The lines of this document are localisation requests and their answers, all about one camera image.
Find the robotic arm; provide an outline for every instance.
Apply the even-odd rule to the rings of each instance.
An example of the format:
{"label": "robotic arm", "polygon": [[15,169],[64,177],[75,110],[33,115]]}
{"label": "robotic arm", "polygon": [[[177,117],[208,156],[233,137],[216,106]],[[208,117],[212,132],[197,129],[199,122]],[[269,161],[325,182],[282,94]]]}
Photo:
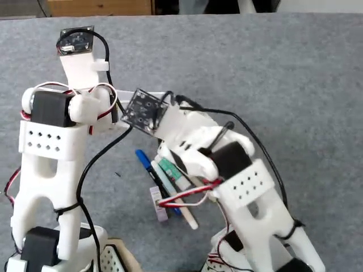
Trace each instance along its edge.
{"label": "robotic arm", "polygon": [[[129,124],[140,121],[141,115],[134,111],[137,103],[142,104],[140,93],[126,109]],[[151,113],[154,109],[150,113],[145,110],[145,125],[138,128],[163,141],[159,156],[173,162],[185,175],[202,177],[213,184],[208,194],[217,199],[225,213],[227,233],[212,239],[217,252],[209,255],[202,271],[229,267],[234,271],[325,272],[303,224],[291,217],[276,192],[264,162],[253,158],[252,142],[232,131],[231,122],[218,126],[207,114],[184,106],[171,103],[163,110],[157,109],[156,117]],[[257,216],[248,209],[253,202],[258,206]],[[231,246],[226,241],[231,235],[242,246]],[[294,257],[284,247],[286,244],[291,246]]]}

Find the pen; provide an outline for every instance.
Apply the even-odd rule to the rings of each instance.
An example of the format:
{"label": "pen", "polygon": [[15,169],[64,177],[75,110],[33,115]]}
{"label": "pen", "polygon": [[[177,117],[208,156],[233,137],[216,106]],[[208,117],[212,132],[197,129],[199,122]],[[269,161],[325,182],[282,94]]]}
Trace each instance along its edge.
{"label": "pen", "polygon": [[[159,176],[159,178],[163,182],[163,185],[164,185],[165,189],[167,190],[167,192],[171,196],[175,196],[177,194],[177,192],[176,192],[175,188],[173,187],[173,185],[171,184],[171,182],[168,179],[168,177],[163,172],[162,168],[159,166],[159,164],[157,162],[155,162],[155,161],[152,161],[151,162],[151,166],[154,168],[155,172],[157,173],[157,175]],[[184,202],[181,199],[176,199],[175,200],[175,203],[183,204]],[[195,218],[193,217],[193,215],[191,214],[191,212],[188,210],[188,208],[181,207],[179,209],[181,211],[181,214],[183,214],[183,216],[185,217],[186,221],[191,226],[191,228],[193,230],[196,230],[198,228],[198,223],[195,221]]]}
{"label": "pen", "polygon": [[[142,163],[143,167],[149,173],[150,177],[153,179],[155,184],[159,187],[162,197],[163,198],[170,197],[167,190],[163,186],[163,182],[161,182],[158,174],[155,172],[155,170],[151,166],[151,162],[150,162],[149,158],[146,156],[146,154],[140,149],[135,150],[135,154],[138,157],[139,161]],[[173,210],[177,215],[181,214],[181,211],[178,208],[173,208]]]}

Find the gray carpet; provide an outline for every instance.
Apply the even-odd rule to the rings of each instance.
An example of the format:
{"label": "gray carpet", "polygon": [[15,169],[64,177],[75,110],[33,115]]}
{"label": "gray carpet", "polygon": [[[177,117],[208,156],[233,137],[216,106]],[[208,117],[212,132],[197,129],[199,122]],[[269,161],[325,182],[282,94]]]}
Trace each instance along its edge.
{"label": "gray carpet", "polygon": [[[23,91],[65,82],[54,44],[61,28],[96,25],[111,47],[115,85],[173,90],[232,109],[265,143],[286,184],[292,214],[328,272],[363,271],[363,16],[325,14],[34,19],[0,22],[0,178],[19,165]],[[97,44],[97,54],[103,48]],[[225,116],[216,116],[225,122]],[[116,135],[89,139],[90,159]],[[134,150],[155,140],[134,131],[97,162],[83,190],[96,224],[124,239],[146,271],[201,267],[223,226],[211,203],[193,209],[200,228],[155,219],[151,181]],[[121,178],[114,172],[121,173]],[[1,197],[0,262],[12,251],[11,207]],[[52,208],[38,214],[54,226]]]}

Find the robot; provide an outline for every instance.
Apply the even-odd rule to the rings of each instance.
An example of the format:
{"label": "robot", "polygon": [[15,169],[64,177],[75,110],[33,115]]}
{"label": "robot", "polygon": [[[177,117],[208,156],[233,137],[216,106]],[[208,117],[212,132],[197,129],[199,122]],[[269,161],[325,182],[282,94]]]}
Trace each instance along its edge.
{"label": "robot", "polygon": [[[163,199],[158,202],[160,207],[182,207],[172,201],[201,191],[217,199],[226,228],[212,238],[213,248],[202,271],[325,272],[303,224],[289,214],[287,201],[285,205],[278,195],[264,162],[253,158],[255,148],[250,139],[232,131],[233,123],[218,126],[205,113],[224,111],[202,108],[183,96],[164,104],[167,95],[173,96],[166,93],[156,111],[146,106],[140,111],[140,104],[149,101],[142,97],[151,95],[137,91],[123,120],[162,140],[158,155],[185,175],[204,179],[203,188]],[[259,210],[255,216],[248,208],[251,203]]]}
{"label": "robot", "polygon": [[[136,260],[120,249],[120,242],[108,240],[105,229],[80,219],[81,210],[89,217],[81,197],[87,135],[124,131],[121,140],[136,128],[161,141],[159,156],[205,184],[157,205],[177,207],[173,203],[177,198],[204,192],[198,205],[212,197],[225,216],[226,228],[212,238],[203,272],[325,272],[303,224],[289,214],[264,162],[253,158],[255,147],[249,138],[234,132],[232,122],[219,126],[207,109],[185,96],[143,90],[132,94],[99,83],[98,72],[106,71],[109,77],[108,46],[105,60],[96,61],[92,35],[86,34],[103,39],[86,27],[63,30],[57,43],[68,84],[46,82],[23,95],[19,136],[23,175],[11,218],[17,254],[9,259],[6,271],[141,271],[139,265],[125,264]],[[66,90],[45,88],[49,85]],[[49,166],[51,160],[57,160],[56,171]],[[56,229],[37,227],[34,221],[41,197],[53,203]],[[253,202],[259,208],[257,216],[248,209]]]}

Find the wire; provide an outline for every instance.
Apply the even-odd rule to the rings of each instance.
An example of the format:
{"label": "wire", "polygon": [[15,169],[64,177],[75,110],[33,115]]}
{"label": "wire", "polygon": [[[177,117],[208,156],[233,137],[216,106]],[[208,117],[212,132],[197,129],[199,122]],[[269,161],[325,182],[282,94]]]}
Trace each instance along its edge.
{"label": "wire", "polygon": [[79,93],[76,92],[75,89],[70,88],[67,84],[64,84],[61,82],[56,82],[56,81],[47,81],[47,82],[40,83],[33,88],[34,89],[33,92],[36,92],[36,90],[40,87],[44,87],[44,86],[48,86],[48,85],[66,87],[66,88],[68,88],[69,91],[72,91],[75,95],[79,95]]}
{"label": "wire", "polygon": [[43,6],[41,5],[41,3],[40,3],[40,0],[36,0],[36,2],[38,3],[38,6],[39,6],[39,8],[40,8],[40,10],[41,10],[41,12],[43,13],[43,15],[45,16],[45,17],[48,17],[48,15],[45,13],[45,11],[44,11],[44,8],[43,8]]}
{"label": "wire", "polygon": [[226,236],[228,235],[229,233],[229,220],[228,220],[228,217],[227,217],[227,214],[226,214],[226,211],[225,209],[223,208],[223,206],[220,204],[220,202],[217,200],[217,204],[218,204],[218,207],[220,208],[222,214],[223,214],[223,217],[224,217],[224,220],[225,220],[225,223],[226,223],[226,234],[224,234],[220,240],[218,241],[218,244],[217,244],[217,256],[218,258],[223,262],[224,265],[228,266],[229,268],[232,268],[232,269],[235,269],[235,270],[239,270],[239,271],[248,271],[248,272],[254,272],[253,270],[251,269],[248,269],[248,268],[239,268],[239,267],[236,267],[234,265],[231,265],[229,263],[227,263],[223,258],[222,258],[222,255],[221,255],[221,250],[220,250],[220,246],[222,244],[222,242],[224,241],[224,239],[226,238]]}
{"label": "wire", "polygon": [[19,166],[15,172],[11,175],[11,177],[9,178],[9,181],[6,183],[5,188],[4,188],[4,195],[7,197],[7,199],[10,201],[11,206],[14,207],[14,197],[8,195],[8,192],[10,190],[10,187],[12,186],[12,183],[16,180],[16,178],[19,176],[20,171],[21,171],[21,166]]}
{"label": "wire", "polygon": [[26,120],[26,121],[29,121],[30,118],[31,118],[31,115],[26,113],[24,110],[21,110],[20,111],[20,115],[22,116],[22,119]]}
{"label": "wire", "polygon": [[263,154],[265,155],[268,163],[270,164],[270,166],[272,168],[272,171],[274,172],[274,174],[275,174],[275,176],[277,178],[277,182],[278,182],[278,185],[279,185],[280,190],[281,190],[282,201],[283,201],[285,207],[287,209],[289,209],[288,208],[288,196],[286,194],[285,185],[284,185],[284,182],[282,181],[282,178],[280,176],[280,173],[278,172],[278,169],[276,168],[274,162],[271,159],[270,154],[266,150],[265,146],[262,144],[261,140],[252,131],[252,129],[246,124],[246,122],[242,120],[242,118],[240,118],[234,112],[230,112],[228,110],[222,110],[222,109],[191,108],[191,107],[180,107],[180,109],[181,110],[184,110],[184,111],[199,111],[199,112],[209,112],[209,113],[226,114],[226,115],[229,115],[229,116],[233,116],[236,120],[238,120],[244,126],[244,128],[248,131],[248,133],[253,137],[253,139],[256,141],[256,143],[258,144],[258,146],[261,148]]}
{"label": "wire", "polygon": [[170,104],[172,106],[175,105],[175,97],[174,97],[174,93],[172,91],[166,91],[163,96],[160,98],[160,100],[158,101],[158,105],[157,108],[155,110],[155,113],[153,115],[153,129],[157,129],[157,119],[158,119],[158,115],[160,113],[160,109],[161,109],[161,105],[163,104],[163,102],[165,101],[165,99],[170,96]]}
{"label": "wire", "polygon": [[203,109],[203,107],[196,103],[195,101],[193,101],[192,99],[186,97],[185,95],[176,95],[175,96],[175,101],[180,105],[182,102],[187,102],[191,107],[195,108],[195,109]]}
{"label": "wire", "polygon": [[[112,97],[114,97],[113,99],[113,102],[111,103],[111,106],[107,109],[107,111],[101,113],[100,115],[97,116],[97,120],[100,120],[101,118],[105,117],[106,115],[108,115],[110,112],[112,112],[113,108],[115,107],[117,101],[119,100],[119,98],[117,97],[117,91],[116,89],[114,88],[114,86],[112,86],[111,84],[109,83],[99,83],[97,84],[96,86],[94,86],[93,88],[89,89],[89,93],[92,93],[95,89],[97,89],[98,87],[100,86],[106,86],[108,87],[111,92],[112,92]],[[88,129],[88,133],[89,135],[93,135],[93,129],[94,127],[93,126],[90,126],[89,129]]]}
{"label": "wire", "polygon": [[207,199],[207,197],[208,197],[207,194],[204,195],[202,197],[202,199],[199,200],[197,203],[183,203],[183,204],[180,203],[179,204],[179,203],[171,203],[171,202],[176,200],[176,199],[182,198],[182,197],[190,196],[192,194],[213,190],[216,186],[218,186],[221,183],[221,180],[217,179],[217,180],[215,180],[213,182],[206,182],[206,183],[209,183],[209,185],[196,187],[196,188],[193,188],[193,189],[190,189],[190,190],[183,191],[183,192],[178,193],[176,195],[173,195],[172,197],[164,198],[164,199],[158,201],[157,205],[159,207],[164,207],[164,208],[199,206]]}
{"label": "wire", "polygon": [[196,203],[165,203],[165,204],[158,204],[159,207],[163,207],[163,208],[181,208],[181,207],[196,207],[199,206],[201,204],[203,204],[208,198],[208,195],[205,194],[202,199],[200,199],[198,202]]}
{"label": "wire", "polygon": [[93,238],[95,240],[95,244],[96,244],[96,254],[97,254],[97,266],[98,266],[98,271],[101,272],[101,261],[100,261],[100,242],[98,240],[97,234],[96,234],[96,230],[95,230],[95,226],[93,224],[91,215],[86,207],[86,205],[83,203],[83,199],[81,197],[81,192],[82,192],[82,186],[83,183],[85,181],[85,178],[89,172],[89,170],[91,169],[91,167],[94,165],[94,163],[101,158],[108,150],[110,150],[113,146],[115,146],[116,144],[118,144],[119,142],[121,142],[132,130],[132,127],[130,126],[124,133],[122,133],[120,136],[118,136],[115,140],[113,140],[111,143],[109,143],[108,145],[105,146],[105,148],[103,148],[100,152],[98,152],[88,163],[88,165],[86,165],[86,167],[84,168],[82,174],[81,174],[81,178],[79,179],[79,183],[77,186],[77,192],[76,192],[76,198],[77,198],[77,202],[79,203],[83,213],[85,214],[85,217],[87,219],[88,224],[90,225],[90,230],[91,233],[93,235]]}

